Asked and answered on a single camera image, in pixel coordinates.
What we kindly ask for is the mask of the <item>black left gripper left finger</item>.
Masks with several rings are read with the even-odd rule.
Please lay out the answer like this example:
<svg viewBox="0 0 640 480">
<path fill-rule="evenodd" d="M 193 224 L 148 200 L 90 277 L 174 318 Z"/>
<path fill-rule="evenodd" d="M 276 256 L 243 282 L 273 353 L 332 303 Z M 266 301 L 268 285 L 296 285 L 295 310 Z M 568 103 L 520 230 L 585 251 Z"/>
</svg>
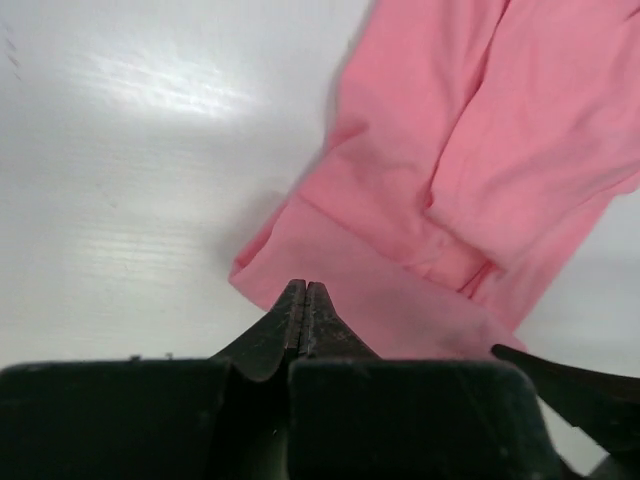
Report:
<svg viewBox="0 0 640 480">
<path fill-rule="evenodd" d="M 5 479 L 217 479 L 285 424 L 306 284 L 210 358 L 22 363 L 1 372 Z"/>
</svg>

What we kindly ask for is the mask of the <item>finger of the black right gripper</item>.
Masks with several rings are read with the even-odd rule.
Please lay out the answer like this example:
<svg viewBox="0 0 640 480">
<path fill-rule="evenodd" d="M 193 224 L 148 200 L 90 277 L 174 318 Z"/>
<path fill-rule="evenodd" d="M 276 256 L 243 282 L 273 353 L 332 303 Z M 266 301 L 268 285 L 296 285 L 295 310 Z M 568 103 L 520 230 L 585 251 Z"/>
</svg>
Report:
<svg viewBox="0 0 640 480">
<path fill-rule="evenodd" d="M 492 354 L 520 369 L 539 397 L 607 452 L 589 479 L 639 477 L 639 380 L 554 363 L 496 344 Z"/>
</svg>

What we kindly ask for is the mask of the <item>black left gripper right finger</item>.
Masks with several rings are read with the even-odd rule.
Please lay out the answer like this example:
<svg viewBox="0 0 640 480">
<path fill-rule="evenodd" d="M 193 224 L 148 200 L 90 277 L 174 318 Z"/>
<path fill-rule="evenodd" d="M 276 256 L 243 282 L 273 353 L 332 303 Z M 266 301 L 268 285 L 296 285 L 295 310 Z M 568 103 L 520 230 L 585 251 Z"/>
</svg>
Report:
<svg viewBox="0 0 640 480">
<path fill-rule="evenodd" d="M 341 326 L 308 286 L 289 369 L 293 479 L 561 479 L 531 381 L 496 361 L 390 361 L 329 349 Z"/>
</svg>

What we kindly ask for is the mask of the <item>pink t-shirt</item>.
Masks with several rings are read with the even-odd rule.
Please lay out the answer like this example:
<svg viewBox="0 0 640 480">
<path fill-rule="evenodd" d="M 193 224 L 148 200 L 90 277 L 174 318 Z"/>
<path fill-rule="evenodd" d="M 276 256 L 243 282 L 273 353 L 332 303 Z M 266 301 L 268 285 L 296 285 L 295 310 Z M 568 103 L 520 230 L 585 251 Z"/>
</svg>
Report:
<svg viewBox="0 0 640 480">
<path fill-rule="evenodd" d="M 376 353 L 483 358 L 639 184 L 635 1 L 379 1 L 323 158 L 238 253 L 327 287 Z"/>
</svg>

